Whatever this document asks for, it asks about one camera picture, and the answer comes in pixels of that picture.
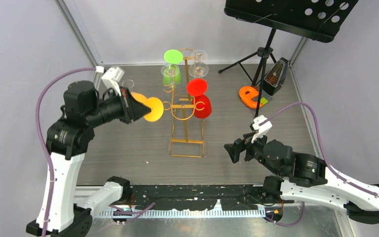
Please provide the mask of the yellow wine glass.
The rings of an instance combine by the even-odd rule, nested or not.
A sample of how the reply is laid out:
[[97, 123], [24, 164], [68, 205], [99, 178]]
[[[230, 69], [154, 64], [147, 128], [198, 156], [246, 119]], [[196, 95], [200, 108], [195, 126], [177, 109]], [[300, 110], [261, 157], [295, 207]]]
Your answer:
[[151, 112], [144, 116], [144, 119], [149, 122], [158, 121], [164, 113], [163, 102], [157, 97], [146, 97], [143, 94], [137, 92], [131, 92], [131, 95], [138, 102], [149, 107]]

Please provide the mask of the clear wine glass front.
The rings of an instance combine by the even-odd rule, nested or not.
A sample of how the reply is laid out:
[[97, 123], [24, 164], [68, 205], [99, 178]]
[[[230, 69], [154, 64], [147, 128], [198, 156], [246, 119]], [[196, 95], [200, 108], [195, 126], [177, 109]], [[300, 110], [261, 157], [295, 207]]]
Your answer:
[[125, 79], [122, 83], [121, 83], [121, 86], [122, 87], [127, 87], [129, 89], [132, 89], [134, 86], [135, 86], [135, 83], [133, 80], [131, 79]]

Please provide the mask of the gold wire glass rack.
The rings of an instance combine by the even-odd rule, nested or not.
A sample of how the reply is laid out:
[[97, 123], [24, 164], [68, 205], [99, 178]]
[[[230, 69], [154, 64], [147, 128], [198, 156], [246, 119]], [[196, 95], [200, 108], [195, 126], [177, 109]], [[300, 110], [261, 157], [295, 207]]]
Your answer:
[[170, 99], [166, 102], [165, 111], [172, 116], [172, 131], [169, 142], [169, 155], [172, 157], [183, 158], [203, 158], [205, 153], [205, 119], [199, 119], [200, 135], [198, 138], [192, 138], [193, 132], [190, 130], [190, 123], [196, 117], [194, 116], [195, 108], [193, 97], [187, 93], [187, 84], [195, 79], [188, 73], [188, 68], [195, 61], [191, 58], [194, 49], [178, 49], [183, 54], [183, 61], [178, 64], [181, 70], [181, 84], [166, 85], [164, 92], [169, 95]]

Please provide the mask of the green wine glass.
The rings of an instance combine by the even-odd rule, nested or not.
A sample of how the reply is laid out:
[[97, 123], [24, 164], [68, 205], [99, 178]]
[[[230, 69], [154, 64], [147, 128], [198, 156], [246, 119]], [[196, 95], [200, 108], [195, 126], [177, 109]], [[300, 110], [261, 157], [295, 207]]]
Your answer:
[[182, 74], [178, 64], [180, 64], [183, 59], [182, 52], [176, 49], [170, 49], [164, 53], [166, 64], [161, 68], [164, 86], [181, 84]]

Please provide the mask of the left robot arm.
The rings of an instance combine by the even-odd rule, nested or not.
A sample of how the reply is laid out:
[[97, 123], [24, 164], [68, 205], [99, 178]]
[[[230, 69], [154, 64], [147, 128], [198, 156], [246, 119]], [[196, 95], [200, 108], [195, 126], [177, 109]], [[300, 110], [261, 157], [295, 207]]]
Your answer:
[[101, 189], [75, 202], [78, 173], [95, 128], [115, 119], [130, 124], [151, 112], [126, 87], [110, 88], [100, 98], [94, 84], [85, 80], [71, 83], [63, 97], [62, 117], [47, 131], [44, 150], [51, 163], [42, 209], [26, 226], [26, 232], [37, 237], [84, 237], [105, 208], [131, 200], [129, 180], [113, 176]]

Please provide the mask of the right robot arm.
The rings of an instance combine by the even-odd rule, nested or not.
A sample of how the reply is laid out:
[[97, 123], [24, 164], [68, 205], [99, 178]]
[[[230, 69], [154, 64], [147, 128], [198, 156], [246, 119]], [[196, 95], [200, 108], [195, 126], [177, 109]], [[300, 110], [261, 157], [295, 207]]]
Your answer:
[[262, 187], [261, 197], [267, 202], [310, 202], [343, 211], [355, 222], [379, 224], [379, 184], [357, 182], [353, 187], [352, 178], [342, 180], [324, 160], [266, 137], [255, 142], [237, 139], [224, 149], [233, 163], [245, 152], [245, 161], [255, 159], [272, 173]]

